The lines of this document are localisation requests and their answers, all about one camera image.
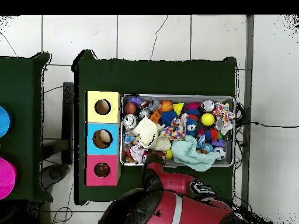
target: yellow ball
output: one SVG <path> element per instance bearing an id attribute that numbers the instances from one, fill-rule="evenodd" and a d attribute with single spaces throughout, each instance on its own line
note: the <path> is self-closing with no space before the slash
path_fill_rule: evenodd
<path id="1" fill-rule="evenodd" d="M 166 152 L 164 152 L 165 154 L 165 159 L 166 160 L 170 160 L 172 158 L 172 151 L 171 149 L 168 149 Z"/>
<path id="2" fill-rule="evenodd" d="M 215 117 L 211 113 L 205 113 L 202 115 L 201 121 L 204 125 L 210 126 L 210 125 L 214 124 Z"/>

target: orange basketball toy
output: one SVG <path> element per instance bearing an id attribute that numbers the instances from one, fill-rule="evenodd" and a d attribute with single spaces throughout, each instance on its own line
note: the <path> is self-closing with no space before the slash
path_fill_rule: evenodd
<path id="1" fill-rule="evenodd" d="M 161 111 L 171 111 L 173 109 L 172 102 L 170 100 L 164 100 L 161 103 Z"/>

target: blue box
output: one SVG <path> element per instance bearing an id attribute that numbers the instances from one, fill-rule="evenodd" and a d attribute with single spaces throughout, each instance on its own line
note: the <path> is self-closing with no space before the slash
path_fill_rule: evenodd
<path id="1" fill-rule="evenodd" d="M 112 136 L 112 142 L 107 148 L 98 148 L 93 144 L 93 135 L 98 130 L 106 130 Z M 87 125 L 87 155 L 117 155 L 119 152 L 119 125 L 88 123 Z"/>

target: green tablecloth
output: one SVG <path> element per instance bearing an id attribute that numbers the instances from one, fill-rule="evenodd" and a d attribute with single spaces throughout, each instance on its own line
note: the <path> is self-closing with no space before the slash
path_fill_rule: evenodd
<path id="1" fill-rule="evenodd" d="M 0 57 L 0 106 L 12 125 L 0 138 L 0 157 L 16 167 L 15 188 L 6 200 L 52 201 L 40 185 L 42 161 L 41 76 L 49 53 L 33 58 Z"/>
<path id="2" fill-rule="evenodd" d="M 117 200 L 128 190 L 141 186 L 140 166 L 122 166 L 115 187 L 84 186 L 85 91 L 235 97 L 236 66 L 235 58 L 175 62 L 98 60 L 91 51 L 82 51 L 72 66 L 75 72 L 75 98 L 79 98 L 75 102 L 75 139 L 79 139 L 79 163 L 75 166 L 75 202 L 82 204 L 87 200 Z M 232 167 L 212 167 L 205 172 L 196 172 L 189 167 L 165 170 L 193 174 L 204 183 L 212 185 L 219 196 L 226 200 L 232 198 Z"/>

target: white ball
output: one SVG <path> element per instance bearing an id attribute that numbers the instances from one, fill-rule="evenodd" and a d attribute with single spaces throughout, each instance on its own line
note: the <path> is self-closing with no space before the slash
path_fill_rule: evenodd
<path id="1" fill-rule="evenodd" d="M 216 147 L 214 149 L 214 152 L 217 152 L 217 153 L 220 154 L 220 157 L 217 158 L 217 160 L 223 160 L 226 157 L 226 155 L 227 155 L 226 150 L 224 148 L 222 148 L 222 147 Z"/>

